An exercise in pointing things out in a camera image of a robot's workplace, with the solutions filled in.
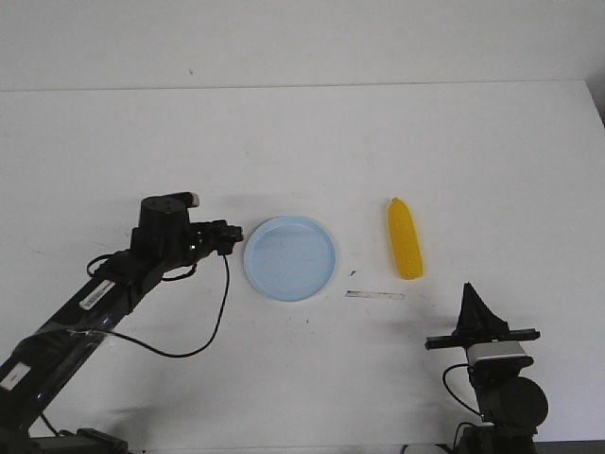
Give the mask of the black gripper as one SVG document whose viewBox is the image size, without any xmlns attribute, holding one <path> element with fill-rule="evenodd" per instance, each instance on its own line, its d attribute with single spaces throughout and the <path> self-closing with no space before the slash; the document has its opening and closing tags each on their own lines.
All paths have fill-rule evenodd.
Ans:
<svg viewBox="0 0 605 454">
<path fill-rule="evenodd" d="M 243 229 L 221 219 L 207 225 L 208 245 L 204 245 L 201 224 L 190 221 L 189 209 L 170 195 L 143 199 L 138 225 L 131 233 L 130 252 L 164 265 L 193 265 L 211 250 L 232 254 L 235 244 L 243 241 Z"/>
<path fill-rule="evenodd" d="M 427 337 L 426 350 L 461 347 L 499 341 L 535 341 L 541 332 L 534 329 L 510 331 L 507 322 L 494 315 L 482 301 L 471 283 L 465 283 L 462 291 L 461 309 L 453 334 Z"/>
</svg>

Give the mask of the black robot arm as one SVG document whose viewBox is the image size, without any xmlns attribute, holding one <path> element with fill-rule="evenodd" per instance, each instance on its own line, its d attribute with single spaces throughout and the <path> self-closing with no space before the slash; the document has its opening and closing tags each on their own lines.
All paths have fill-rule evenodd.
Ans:
<svg viewBox="0 0 605 454">
<path fill-rule="evenodd" d="M 193 222 L 196 194 L 142 200 L 130 246 L 102 255 L 90 280 L 35 333 L 21 340 L 1 366 L 1 450 L 4 453 L 126 453 L 126 441 L 90 428 L 32 437 L 29 430 L 76 371 L 167 273 L 217 253 L 231 254 L 241 227 L 226 220 Z"/>
<path fill-rule="evenodd" d="M 466 360 L 447 367 L 441 383 L 464 409 L 478 416 L 479 424 L 458 424 L 454 441 L 442 449 L 448 453 L 535 453 L 533 437 L 548 415 L 543 389 L 521 376 L 534 363 L 521 343 L 535 341 L 534 328 L 513 330 L 483 302 L 470 283 L 463 286 L 455 330 L 447 336 L 428 337 L 427 350 L 460 347 Z M 447 381 L 456 370 L 466 371 L 477 406 L 458 397 Z"/>
</svg>

